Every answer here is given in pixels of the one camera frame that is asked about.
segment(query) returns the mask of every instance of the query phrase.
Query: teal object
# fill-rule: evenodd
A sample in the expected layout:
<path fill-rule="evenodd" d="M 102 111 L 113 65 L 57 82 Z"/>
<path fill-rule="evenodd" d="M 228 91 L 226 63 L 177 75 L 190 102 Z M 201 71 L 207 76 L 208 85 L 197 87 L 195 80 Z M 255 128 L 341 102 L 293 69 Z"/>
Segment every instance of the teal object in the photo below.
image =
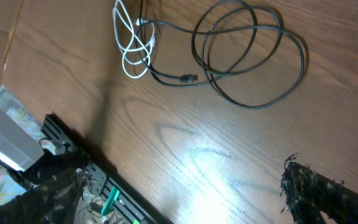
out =
<path fill-rule="evenodd" d="M 102 212 L 100 213 L 102 216 L 108 215 L 110 212 L 112 212 L 113 205 L 117 201 L 118 196 L 119 190 L 113 187 L 110 191 L 109 198 L 107 199 L 106 204 L 104 204 Z"/>

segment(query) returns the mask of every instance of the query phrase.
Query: coiled white cable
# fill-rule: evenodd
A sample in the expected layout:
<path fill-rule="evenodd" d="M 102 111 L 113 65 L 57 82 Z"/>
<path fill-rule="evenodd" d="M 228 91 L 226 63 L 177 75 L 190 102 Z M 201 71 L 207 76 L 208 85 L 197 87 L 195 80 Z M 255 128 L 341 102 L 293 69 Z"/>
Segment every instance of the coiled white cable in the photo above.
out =
<path fill-rule="evenodd" d="M 118 4 L 121 5 L 122 7 L 122 10 L 124 11 L 124 14 L 126 16 L 126 20 L 122 17 L 121 13 L 119 12 L 117 6 Z M 118 15 L 118 17 L 120 18 L 121 22 L 127 27 L 127 29 L 129 30 L 129 32 L 131 32 L 131 40 L 129 41 L 128 45 L 126 47 L 123 47 L 119 41 L 119 38 L 118 38 L 118 31 L 117 31 L 117 24 L 116 24 L 116 16 Z M 153 49 L 154 49 L 154 46 L 155 46 L 155 27 L 154 27 L 154 24 L 152 24 L 152 35 L 150 36 L 150 40 L 144 44 L 142 43 L 139 38 L 136 36 L 135 34 L 135 29 L 134 29 L 134 26 L 132 25 L 132 22 L 131 22 L 131 18 L 129 17 L 128 15 L 128 12 L 124 6 L 124 4 L 122 3 L 121 0 L 116 0 L 116 3 L 114 5 L 114 8 L 112 9 L 112 20 L 113 20 L 113 24 L 114 24 L 114 35 L 116 37 L 116 41 L 117 41 L 117 45 L 119 47 L 119 50 L 121 51 L 122 53 L 122 69 L 124 70 L 125 74 L 128 76 L 128 77 L 131 77 L 131 78 L 140 78 L 142 77 L 144 74 L 147 73 L 147 68 L 145 68 L 143 70 L 142 73 L 140 73 L 139 75 L 132 75 L 130 73 L 128 73 L 128 71 L 126 70 L 125 68 L 125 61 L 127 63 L 129 63 L 130 65 L 138 65 L 138 64 L 141 64 L 143 63 L 143 61 L 146 61 L 147 62 L 147 65 L 150 65 L 151 63 L 151 55 L 153 53 Z M 147 22 L 147 21 L 144 21 L 143 19 L 137 19 L 135 24 L 137 26 L 140 25 L 141 22 Z M 140 47 L 138 48 L 131 48 L 132 44 L 134 43 L 134 41 L 137 41 L 140 45 Z M 133 62 L 131 60 L 129 60 L 127 58 L 127 53 L 128 52 L 139 52 L 139 51 L 144 51 L 145 52 L 145 57 L 142 58 L 142 60 L 139 60 L 137 62 Z"/>

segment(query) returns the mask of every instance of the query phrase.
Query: coiled black cable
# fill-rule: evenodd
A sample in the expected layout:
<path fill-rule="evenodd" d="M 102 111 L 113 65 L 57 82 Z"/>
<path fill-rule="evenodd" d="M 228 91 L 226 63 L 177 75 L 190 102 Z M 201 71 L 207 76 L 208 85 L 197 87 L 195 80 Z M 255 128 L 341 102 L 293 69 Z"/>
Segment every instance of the coiled black cable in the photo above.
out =
<path fill-rule="evenodd" d="M 241 6 L 235 10 L 232 10 L 230 12 L 228 12 L 227 14 L 223 15 L 222 17 L 220 17 L 213 25 L 212 27 L 209 29 L 208 32 L 200 32 L 198 31 L 198 28 L 200 27 L 200 24 L 202 23 L 202 21 L 205 19 L 205 17 L 216 7 L 226 4 L 226 3 L 230 3 L 230 2 L 235 2 L 235 3 L 239 3 Z M 142 8 L 143 8 L 143 0 L 140 0 L 140 12 L 139 12 L 139 18 L 142 18 Z M 219 30 L 219 31 L 214 31 L 215 27 L 225 18 L 243 11 L 243 10 L 248 10 L 251 14 L 252 20 L 253 20 L 253 24 L 252 26 L 242 26 L 242 27 L 236 27 L 236 28 L 232 28 L 232 29 L 226 29 L 226 30 Z M 265 11 L 267 13 L 269 13 L 277 22 L 277 26 L 271 26 L 271 25 L 258 25 L 257 22 L 257 17 L 255 15 L 255 11 L 254 10 L 260 10 L 260 11 Z M 158 25 L 163 25 L 163 26 L 169 26 L 173 29 L 182 31 L 182 32 L 187 32 L 192 34 L 191 36 L 191 53 L 194 57 L 194 59 L 196 60 L 196 62 L 198 63 L 198 65 L 203 69 L 203 73 L 206 77 L 206 81 L 204 82 L 198 82 L 198 83 L 187 83 L 187 84 L 172 84 L 172 83 L 167 83 L 163 80 L 161 80 L 158 76 L 161 77 L 165 77 L 165 78 L 170 78 L 173 80 L 180 80 L 180 81 L 187 81 L 187 79 L 195 79 L 194 75 L 183 75 L 183 76 L 174 76 L 174 75 L 169 75 L 166 73 L 162 73 L 157 71 L 152 63 L 150 65 L 147 65 L 147 62 L 145 60 L 143 60 L 144 65 L 149 69 L 150 73 L 152 74 L 152 76 L 154 77 L 154 79 L 165 85 L 165 86 L 171 86 L 171 87 L 196 87 L 196 86 L 203 86 L 203 85 L 210 85 L 210 87 L 222 98 L 224 98 L 226 101 L 228 101 L 229 103 L 236 105 L 236 106 L 240 106 L 242 108 L 248 108 L 248 109 L 262 109 L 262 108 L 266 108 L 268 106 L 271 106 L 277 102 L 279 102 L 280 100 L 284 99 L 286 96 L 288 96 L 301 82 L 301 79 L 303 78 L 303 75 L 305 73 L 305 55 L 302 49 L 301 44 L 299 43 L 299 41 L 295 38 L 295 36 L 291 33 L 289 33 L 288 31 L 286 31 L 284 29 L 283 26 L 283 21 L 281 21 L 281 19 L 279 18 L 279 16 L 277 15 L 277 13 L 275 11 L 273 11 L 272 9 L 268 8 L 268 7 L 263 7 L 263 6 L 250 6 L 248 5 L 246 2 L 242 1 L 242 0 L 222 0 L 217 2 L 216 4 L 212 5 L 199 19 L 199 21 L 197 22 L 197 25 L 195 26 L 194 30 L 187 30 L 187 29 L 183 29 L 181 27 L 178 27 L 174 24 L 171 24 L 169 22 L 165 22 L 165 21 L 157 21 L 157 20 L 149 20 L 146 22 L 140 22 L 140 26 L 139 29 L 136 32 L 136 35 L 140 34 L 140 39 L 144 42 L 145 39 L 145 32 L 143 30 L 143 27 L 146 26 L 147 24 L 158 24 Z M 272 51 L 260 62 L 258 62 L 257 64 L 243 69 L 243 70 L 239 70 L 239 71 L 232 71 L 242 60 L 245 59 L 246 55 L 248 54 L 250 48 L 252 47 L 252 44 L 254 43 L 255 40 L 255 36 L 257 33 L 258 29 L 270 29 L 270 30 L 276 30 L 278 31 L 278 36 L 275 42 L 275 45 L 273 46 Z M 252 31 L 252 36 L 250 38 L 248 47 L 246 48 L 245 52 L 241 55 L 241 57 L 234 62 L 225 72 L 221 72 L 219 70 L 216 70 L 214 68 L 212 68 L 211 65 L 208 65 L 207 63 L 205 63 L 204 61 L 204 50 L 205 50 L 205 46 L 208 40 L 208 37 L 210 35 L 218 35 L 218 34 L 224 34 L 224 33 L 229 33 L 229 32 L 236 32 L 236 31 L 241 31 L 241 30 L 253 30 Z M 203 44 L 202 44 L 202 49 L 201 49 L 201 56 L 198 55 L 198 52 L 196 50 L 196 46 L 195 46 L 195 39 L 196 39 L 196 35 L 205 35 Z M 275 99 L 269 101 L 268 103 L 264 103 L 261 105 L 257 105 L 257 106 L 252 106 L 252 105 L 246 105 L 240 102 L 237 102 L 235 100 L 233 100 L 230 96 L 228 96 L 227 94 L 225 94 L 224 91 L 222 91 L 222 89 L 218 86 L 217 81 L 221 78 L 224 77 L 230 77 L 230 76 L 234 76 L 234 75 L 240 75 L 246 72 L 249 72 L 259 66 L 261 66 L 262 64 L 264 64 L 268 59 L 271 58 L 271 56 L 276 52 L 280 41 L 282 39 L 282 36 L 285 35 L 287 36 L 290 40 L 292 40 L 296 47 L 299 50 L 299 54 L 300 54 L 300 61 L 301 61 L 301 68 L 300 68 L 300 74 L 298 79 L 296 80 L 296 82 L 282 95 L 276 97 Z"/>

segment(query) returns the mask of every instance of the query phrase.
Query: brown wooden surface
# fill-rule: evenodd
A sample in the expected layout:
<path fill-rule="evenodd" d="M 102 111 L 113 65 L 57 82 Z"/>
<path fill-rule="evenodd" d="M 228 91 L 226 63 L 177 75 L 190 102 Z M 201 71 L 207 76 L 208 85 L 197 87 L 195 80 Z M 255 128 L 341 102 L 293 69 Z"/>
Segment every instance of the brown wooden surface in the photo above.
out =
<path fill-rule="evenodd" d="M 192 29 L 211 0 L 150 0 L 148 18 Z M 310 54 L 301 85 L 264 110 L 229 105 L 212 89 L 176 89 L 121 68 L 112 31 L 114 1 L 25 0 L 3 83 L 39 120 L 56 113 L 100 146 L 119 173 L 174 223 L 290 223 L 280 214 L 284 160 L 298 162 L 358 192 L 358 1 L 249 1 L 278 10 Z M 133 18 L 139 1 L 126 1 Z M 202 28 L 235 5 L 221 7 Z M 273 23 L 257 12 L 260 23 Z M 238 14 L 222 27 L 250 24 Z M 122 39 L 128 38 L 124 31 Z M 249 31 L 220 35 L 211 63 L 225 69 L 246 48 Z M 269 53 L 276 33 L 258 31 L 245 68 Z M 191 35 L 161 27 L 155 67 L 174 75 L 201 69 Z M 198 49 L 203 37 L 198 38 Z M 295 81 L 295 46 L 221 86 L 244 103 L 261 103 Z"/>

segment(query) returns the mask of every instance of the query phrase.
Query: cable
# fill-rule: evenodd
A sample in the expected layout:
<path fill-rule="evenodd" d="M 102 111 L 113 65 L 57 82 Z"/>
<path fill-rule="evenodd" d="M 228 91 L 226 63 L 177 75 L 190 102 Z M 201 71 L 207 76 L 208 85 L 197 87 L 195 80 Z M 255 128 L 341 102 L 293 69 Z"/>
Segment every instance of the cable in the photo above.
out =
<path fill-rule="evenodd" d="M 223 4 L 226 3 L 238 3 L 240 4 L 240 7 L 232 10 L 228 13 L 226 13 L 225 15 L 223 15 L 222 17 L 220 17 L 209 29 L 209 31 L 207 32 L 200 32 L 198 31 L 200 24 L 204 21 L 204 19 L 206 18 L 206 16 L 216 7 L 221 6 Z M 251 26 L 241 26 L 241 27 L 235 27 L 232 29 L 226 29 L 226 30 L 217 30 L 214 31 L 214 29 L 216 28 L 216 26 L 223 21 L 224 19 L 228 18 L 229 16 L 232 16 L 235 13 L 241 12 L 243 10 L 249 11 L 253 20 L 253 25 Z M 255 15 L 255 10 L 259 10 L 259 11 L 264 11 L 269 13 L 277 22 L 276 26 L 272 26 L 272 25 L 258 25 L 257 22 L 257 17 Z M 189 34 L 192 34 L 191 36 L 191 53 L 194 57 L 194 59 L 196 60 L 197 64 L 203 69 L 203 73 L 206 77 L 206 81 L 203 82 L 196 82 L 193 83 L 193 81 L 195 81 L 197 79 L 197 75 L 182 75 L 182 76 L 176 76 L 176 75 L 169 75 L 166 73 L 162 73 L 157 71 L 152 63 L 151 63 L 151 59 L 150 59 L 150 54 L 152 52 L 147 51 L 145 48 L 143 48 L 144 54 L 147 56 L 146 60 L 144 60 L 140 54 L 140 51 L 138 51 L 139 57 L 141 59 L 141 61 L 143 62 L 143 64 L 146 66 L 146 70 L 150 71 L 151 75 L 153 76 L 153 78 L 165 85 L 165 86 L 170 86 L 170 87 L 180 87 L 180 88 L 186 88 L 186 87 L 197 87 L 197 86 L 204 86 L 204 85 L 209 85 L 221 98 L 225 99 L 226 101 L 228 101 L 229 103 L 239 106 L 241 108 L 248 108 L 248 109 L 262 109 L 262 108 L 266 108 L 268 106 L 271 106 L 277 102 L 279 102 L 280 100 L 284 99 L 286 96 L 288 96 L 301 82 L 301 79 L 303 78 L 303 75 L 305 73 L 305 54 L 303 52 L 302 49 L 302 45 L 299 43 L 299 41 L 295 38 L 295 36 L 293 34 L 291 34 L 290 32 L 286 31 L 284 29 L 284 25 L 283 25 L 283 21 L 280 19 L 280 17 L 277 15 L 277 13 L 268 8 L 268 7 L 263 7 L 263 6 L 250 6 L 248 5 L 246 2 L 244 2 L 243 0 L 222 0 L 219 1 L 215 4 L 213 4 L 199 19 L 199 21 L 197 22 L 197 24 L 195 25 L 194 30 L 187 30 L 181 27 L 178 27 L 174 24 L 171 24 L 169 22 L 165 22 L 165 21 L 158 21 L 158 20 L 142 20 L 141 18 L 143 17 L 143 0 L 140 0 L 140 12 L 139 12 L 139 28 L 135 33 L 135 37 L 138 37 L 140 35 L 140 39 L 139 38 L 134 38 L 134 43 L 137 49 L 143 48 L 144 46 L 144 39 L 145 39 L 145 32 L 144 32 L 144 28 L 147 25 L 151 25 L 153 27 L 153 32 L 152 32 L 152 39 L 155 38 L 154 37 L 154 25 L 158 24 L 161 26 L 168 26 L 171 27 L 172 29 L 181 31 L 181 32 L 186 32 Z M 252 44 L 254 43 L 256 34 L 257 34 L 257 30 L 259 29 L 270 29 L 270 30 L 275 30 L 278 32 L 277 35 L 277 39 L 275 42 L 275 45 L 273 46 L 272 50 L 270 51 L 270 53 L 260 62 L 256 63 L 255 65 L 243 69 L 243 70 L 238 70 L 238 71 L 233 71 L 235 69 L 235 67 L 237 65 L 239 65 L 246 57 L 246 55 L 249 53 L 250 48 L 252 47 Z M 248 47 L 246 48 L 246 50 L 244 51 L 244 53 L 241 55 L 241 57 L 239 57 L 239 59 L 234 62 L 226 71 L 222 72 L 219 70 L 214 69 L 211 65 L 208 65 L 205 61 L 204 61 L 204 51 L 205 51 L 205 46 L 207 43 L 207 40 L 209 38 L 210 35 L 218 35 L 218 34 L 227 34 L 230 32 L 238 32 L 241 30 L 252 30 L 252 36 L 250 38 Z M 201 56 L 198 54 L 196 47 L 195 47 L 195 37 L 196 35 L 204 35 L 204 41 L 202 44 L 202 48 L 201 48 Z M 299 54 L 300 54 L 300 74 L 297 78 L 297 80 L 294 82 L 294 84 L 283 94 L 281 94 L 280 96 L 274 98 L 273 100 L 267 102 L 267 103 L 263 103 L 261 105 L 246 105 L 240 102 L 237 102 L 235 100 L 233 100 L 230 96 L 228 96 L 227 94 L 225 94 L 225 92 L 218 86 L 217 81 L 225 78 L 225 77 L 231 77 L 234 75 L 240 75 L 240 74 L 244 74 L 247 72 L 250 72 L 252 70 L 254 70 L 255 68 L 261 66 L 262 64 L 264 64 L 266 61 L 268 61 L 271 56 L 276 52 L 278 46 L 280 45 L 280 41 L 282 39 L 282 36 L 285 35 L 287 36 L 291 41 L 294 42 L 294 44 L 296 45 L 296 47 L 299 50 Z M 172 80 L 179 80 L 181 82 L 185 82 L 185 84 L 176 84 L 176 83 L 167 83 L 163 80 L 160 79 L 160 77 L 165 77 L 165 78 L 169 78 Z"/>
<path fill-rule="evenodd" d="M 117 7 L 117 5 L 120 4 L 120 6 L 122 7 L 122 10 L 124 11 L 124 14 L 126 16 L 127 21 L 122 17 L 121 13 L 119 12 L 119 9 Z M 131 40 L 129 41 L 128 45 L 126 47 L 123 47 L 119 41 L 119 37 L 118 37 L 118 31 L 117 31 L 117 22 L 116 22 L 116 16 L 118 15 L 118 17 L 120 18 L 120 20 L 122 21 L 122 23 L 126 26 L 126 28 L 129 30 L 129 32 L 131 32 Z M 152 35 L 150 37 L 150 40 L 146 43 L 143 44 L 139 38 L 135 35 L 135 30 L 134 30 L 134 26 L 132 25 L 131 22 L 131 18 L 128 15 L 128 12 L 126 11 L 126 8 L 124 6 L 124 4 L 122 3 L 121 0 L 117 0 L 114 8 L 112 9 L 112 19 L 113 19 L 113 24 L 114 24 L 114 35 L 117 41 L 117 45 L 119 47 L 119 50 L 122 53 L 122 69 L 124 70 L 125 74 L 130 77 L 130 78 L 140 78 L 142 77 L 144 74 L 146 74 L 147 72 L 147 68 L 145 68 L 143 70 L 142 73 L 140 73 L 140 75 L 131 75 L 130 73 L 128 73 L 128 71 L 125 68 L 125 61 L 131 65 L 139 65 L 141 63 L 145 63 L 145 60 L 147 61 L 147 65 L 150 65 L 151 63 L 151 55 L 155 46 L 155 27 L 154 24 L 152 24 L 153 27 L 153 31 L 152 31 Z M 143 22 L 147 22 L 147 21 L 143 21 L 143 19 L 139 18 L 138 20 L 136 20 L 136 25 L 139 26 L 141 23 Z M 136 46 L 136 48 L 131 48 L 133 42 L 139 42 L 141 44 L 141 47 Z M 138 62 L 132 62 L 131 60 L 129 60 L 127 58 L 127 53 L 128 52 L 140 52 L 140 51 L 144 51 L 146 56 L 140 57 L 141 60 L 139 60 Z"/>

